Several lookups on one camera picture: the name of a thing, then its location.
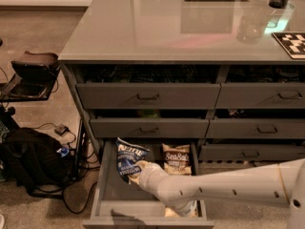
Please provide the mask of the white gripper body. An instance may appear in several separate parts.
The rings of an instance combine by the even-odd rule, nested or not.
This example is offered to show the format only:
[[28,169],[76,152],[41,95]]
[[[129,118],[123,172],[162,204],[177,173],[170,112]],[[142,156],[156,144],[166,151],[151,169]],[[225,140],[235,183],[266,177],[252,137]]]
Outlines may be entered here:
[[157,195],[161,180],[168,176],[158,164],[146,162],[139,175],[139,187],[146,192]]

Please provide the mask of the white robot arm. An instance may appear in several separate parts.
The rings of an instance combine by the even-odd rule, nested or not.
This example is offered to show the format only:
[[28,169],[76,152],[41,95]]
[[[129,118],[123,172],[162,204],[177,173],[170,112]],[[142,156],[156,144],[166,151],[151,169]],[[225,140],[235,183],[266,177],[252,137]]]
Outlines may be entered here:
[[287,229],[305,229],[305,160],[202,175],[167,174],[158,164],[141,160],[129,179],[186,217],[203,198],[234,199],[263,205],[287,205]]

